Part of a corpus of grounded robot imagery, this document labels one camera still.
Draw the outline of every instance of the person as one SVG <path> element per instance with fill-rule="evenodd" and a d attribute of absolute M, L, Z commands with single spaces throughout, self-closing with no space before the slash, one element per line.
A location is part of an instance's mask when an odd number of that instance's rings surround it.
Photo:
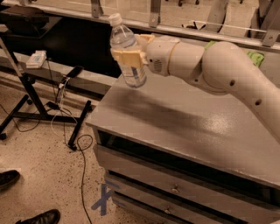
<path fill-rule="evenodd" d="M 20 178 L 20 173 L 15 170 L 0 172 L 0 192 L 14 185 Z M 41 213 L 29 220 L 19 220 L 16 224 L 58 224 L 60 211 L 57 209 Z"/>

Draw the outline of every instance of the bottle cap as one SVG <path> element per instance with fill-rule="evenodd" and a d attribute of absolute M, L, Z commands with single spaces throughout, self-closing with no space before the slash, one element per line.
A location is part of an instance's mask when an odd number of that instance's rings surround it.
<path fill-rule="evenodd" d="M 120 13 L 115 13 L 109 16 L 108 20 L 110 21 L 111 26 L 120 25 L 123 22 L 122 16 Z"/>

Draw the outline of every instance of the blue tape on floor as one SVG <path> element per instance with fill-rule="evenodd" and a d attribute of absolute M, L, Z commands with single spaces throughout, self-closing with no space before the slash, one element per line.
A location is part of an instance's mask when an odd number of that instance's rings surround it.
<path fill-rule="evenodd" d="M 106 215 L 107 212 L 107 200 L 112 195 L 112 190 L 106 192 L 107 187 L 105 184 L 101 185 L 101 198 L 91 206 L 91 209 L 96 210 L 98 207 L 101 208 L 101 216 Z"/>

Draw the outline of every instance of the drawer handle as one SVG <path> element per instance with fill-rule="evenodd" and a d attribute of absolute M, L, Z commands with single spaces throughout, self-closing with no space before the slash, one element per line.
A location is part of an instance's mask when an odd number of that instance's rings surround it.
<path fill-rule="evenodd" d="M 165 210 L 164 210 L 164 212 L 166 213 L 166 214 L 171 214 L 172 212 L 170 211 L 170 208 L 169 207 L 167 207 Z"/>
<path fill-rule="evenodd" d="M 172 192 L 172 193 L 179 194 L 180 191 L 178 190 L 178 185 L 175 185 L 175 186 L 171 189 L 171 192 Z"/>

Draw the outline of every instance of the metal drawer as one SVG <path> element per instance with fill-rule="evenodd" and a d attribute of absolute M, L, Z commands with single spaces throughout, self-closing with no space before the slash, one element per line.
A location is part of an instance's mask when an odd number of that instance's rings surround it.
<path fill-rule="evenodd" d="M 236 192 L 210 185 L 202 180 L 168 170 L 116 150 L 98 145 L 95 152 L 100 166 L 129 178 L 155 186 L 179 197 L 210 207 L 240 220 L 265 224 L 280 220 L 275 206 Z"/>
<path fill-rule="evenodd" d="M 199 210 L 196 207 L 184 204 L 176 199 L 172 199 L 171 197 L 167 197 L 161 193 L 154 192 L 143 186 L 134 184 L 123 178 L 111 175 L 108 171 L 105 175 L 105 181 L 107 186 L 115 192 L 125 194 L 134 200 L 141 201 L 151 207 L 161 210 L 166 214 L 177 216 L 185 221 L 205 224 L 233 223 L 231 221 L 221 219 L 213 214 Z"/>
<path fill-rule="evenodd" d="M 156 209 L 153 209 L 116 192 L 112 194 L 112 200 L 119 207 L 127 209 L 133 213 L 140 214 L 144 217 L 149 217 L 150 220 L 155 221 L 158 224 L 189 224 L 189 222 L 176 219 L 175 217 L 171 217 L 166 213 L 161 213 Z"/>

